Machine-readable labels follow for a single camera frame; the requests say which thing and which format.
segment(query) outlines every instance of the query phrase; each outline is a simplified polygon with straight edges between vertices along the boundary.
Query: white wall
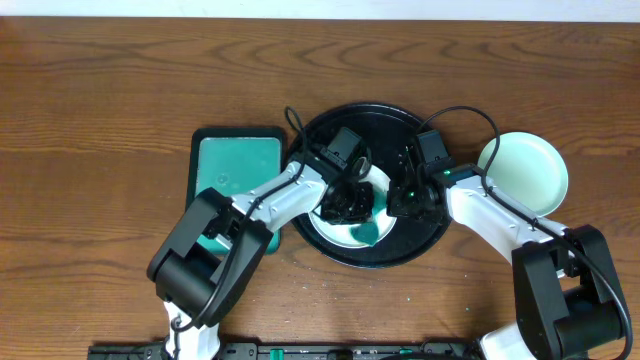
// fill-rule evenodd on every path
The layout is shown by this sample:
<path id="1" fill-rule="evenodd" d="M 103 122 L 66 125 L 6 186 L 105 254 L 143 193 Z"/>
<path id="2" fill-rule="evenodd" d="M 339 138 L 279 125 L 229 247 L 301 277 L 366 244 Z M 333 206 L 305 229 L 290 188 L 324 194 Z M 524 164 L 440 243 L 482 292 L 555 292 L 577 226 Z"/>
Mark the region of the white wall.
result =
<path id="1" fill-rule="evenodd" d="M 0 0 L 0 15 L 640 22 L 640 0 Z"/>

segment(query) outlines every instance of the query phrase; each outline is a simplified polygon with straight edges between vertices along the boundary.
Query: light green round plate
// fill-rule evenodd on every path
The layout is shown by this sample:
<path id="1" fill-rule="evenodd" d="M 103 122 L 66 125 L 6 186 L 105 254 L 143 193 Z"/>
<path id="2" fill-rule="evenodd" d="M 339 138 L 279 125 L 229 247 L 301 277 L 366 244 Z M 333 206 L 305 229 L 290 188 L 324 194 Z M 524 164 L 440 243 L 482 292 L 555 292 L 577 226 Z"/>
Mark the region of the light green round plate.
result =
<path id="1" fill-rule="evenodd" d="M 480 154 L 484 168 L 495 147 L 493 139 Z M 495 184 L 540 216 L 560 206 L 569 188 L 569 173 L 562 156 L 541 137 L 513 132 L 500 136 L 500 148 L 487 173 Z"/>

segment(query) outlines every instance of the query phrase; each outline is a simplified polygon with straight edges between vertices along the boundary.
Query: wooden table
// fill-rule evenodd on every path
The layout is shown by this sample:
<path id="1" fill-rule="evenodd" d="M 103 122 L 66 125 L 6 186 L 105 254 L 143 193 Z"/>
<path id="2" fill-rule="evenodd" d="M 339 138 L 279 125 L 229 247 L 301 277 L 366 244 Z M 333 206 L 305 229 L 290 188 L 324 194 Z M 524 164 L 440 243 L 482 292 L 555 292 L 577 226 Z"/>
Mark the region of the wooden table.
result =
<path id="1" fill-rule="evenodd" d="M 548 139 L 570 174 L 552 218 L 607 236 L 638 332 L 639 64 L 629 24 L 1 19 L 0 358 L 164 337 L 145 269 L 184 209 L 193 131 L 279 125 L 291 139 L 283 106 L 310 120 L 359 100 L 422 116 L 473 105 Z M 459 162 L 492 137 L 470 114 L 434 125 Z M 462 226 L 385 270 L 342 266 L 287 226 L 222 333 L 472 338 L 512 322 L 513 301 L 508 264 Z"/>

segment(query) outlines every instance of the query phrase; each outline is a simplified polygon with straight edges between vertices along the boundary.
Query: black plate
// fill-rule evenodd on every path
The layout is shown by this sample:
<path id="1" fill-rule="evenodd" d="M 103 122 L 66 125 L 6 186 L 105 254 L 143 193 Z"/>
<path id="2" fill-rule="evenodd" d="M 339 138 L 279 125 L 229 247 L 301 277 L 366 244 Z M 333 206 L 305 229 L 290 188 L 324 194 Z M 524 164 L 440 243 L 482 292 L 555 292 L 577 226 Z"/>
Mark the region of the black plate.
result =
<path id="1" fill-rule="evenodd" d="M 419 117 L 395 106 L 356 103 L 319 115 L 305 130 L 312 141 L 326 144 L 341 127 L 348 127 L 371 148 L 373 164 L 393 177 L 400 170 L 398 154 L 421 123 Z M 300 146 L 300 141 L 295 139 L 289 153 Z M 373 247 L 362 249 L 347 249 L 327 241 L 315 230 L 307 214 L 295 218 L 293 225 L 309 244 L 340 263 L 381 268 L 404 264 L 424 254 L 444 234 L 449 221 L 437 224 L 398 218 L 384 239 Z"/>

